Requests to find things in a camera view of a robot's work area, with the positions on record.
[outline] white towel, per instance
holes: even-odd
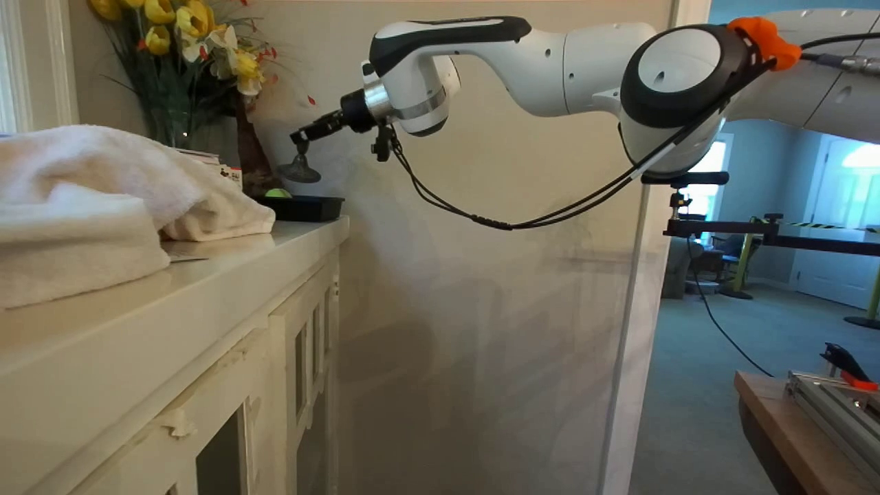
[[[272,232],[272,209],[167,146],[107,126],[0,139],[0,308],[128,283],[167,240]]]

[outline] white door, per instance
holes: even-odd
[[[880,225],[880,146],[822,139],[801,238],[866,243],[871,225]],[[866,308],[877,271],[877,257],[794,251],[792,287]]]

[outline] cabinet door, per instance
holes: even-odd
[[[279,308],[286,327],[290,488],[297,495],[335,493],[335,311],[335,260]]]
[[[279,320],[254,331],[74,493],[286,493],[282,348]]]

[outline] cabinet countertop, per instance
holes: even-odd
[[[196,381],[221,341],[260,326],[260,315],[305,282],[345,238],[346,220],[335,220],[167,245],[173,260],[187,261],[0,315],[0,493],[20,493],[24,482],[64,469],[112,423],[159,414],[176,394],[163,397],[163,388]]]

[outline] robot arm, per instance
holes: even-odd
[[[543,34],[517,18],[394,23],[370,53],[367,88],[346,95],[342,111],[294,133],[309,141],[342,126],[367,133],[397,122],[409,136],[447,125],[455,73],[448,55],[475,55],[496,69],[511,99],[533,115],[614,113],[634,168],[682,176],[711,148],[723,119],[777,119],[805,129],[880,141],[880,30],[877,12],[778,14],[786,38],[815,47],[836,38],[830,55],[803,55],[768,23],[690,26],[654,37],[649,26],[602,26]]]

